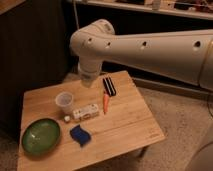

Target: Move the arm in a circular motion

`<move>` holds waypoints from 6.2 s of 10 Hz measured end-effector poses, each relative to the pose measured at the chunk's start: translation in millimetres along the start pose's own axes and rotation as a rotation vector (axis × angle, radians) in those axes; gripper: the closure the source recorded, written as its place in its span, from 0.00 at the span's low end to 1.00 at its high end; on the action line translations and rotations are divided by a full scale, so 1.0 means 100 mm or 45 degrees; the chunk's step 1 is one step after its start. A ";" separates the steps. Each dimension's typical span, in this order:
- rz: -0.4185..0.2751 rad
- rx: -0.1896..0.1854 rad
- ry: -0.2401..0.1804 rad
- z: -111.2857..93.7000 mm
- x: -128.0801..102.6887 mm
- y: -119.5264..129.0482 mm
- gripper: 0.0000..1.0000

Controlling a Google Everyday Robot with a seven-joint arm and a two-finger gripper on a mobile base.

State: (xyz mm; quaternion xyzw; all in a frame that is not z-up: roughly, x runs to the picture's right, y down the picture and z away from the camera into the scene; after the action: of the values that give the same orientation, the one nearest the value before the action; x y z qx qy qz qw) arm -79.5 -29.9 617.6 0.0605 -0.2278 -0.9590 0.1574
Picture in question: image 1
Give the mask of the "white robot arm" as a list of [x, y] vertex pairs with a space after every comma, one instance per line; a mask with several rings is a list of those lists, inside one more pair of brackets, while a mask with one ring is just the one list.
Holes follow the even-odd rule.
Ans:
[[213, 29], [117, 35], [100, 19], [75, 31], [70, 49], [83, 80], [95, 80], [110, 61], [213, 91]]

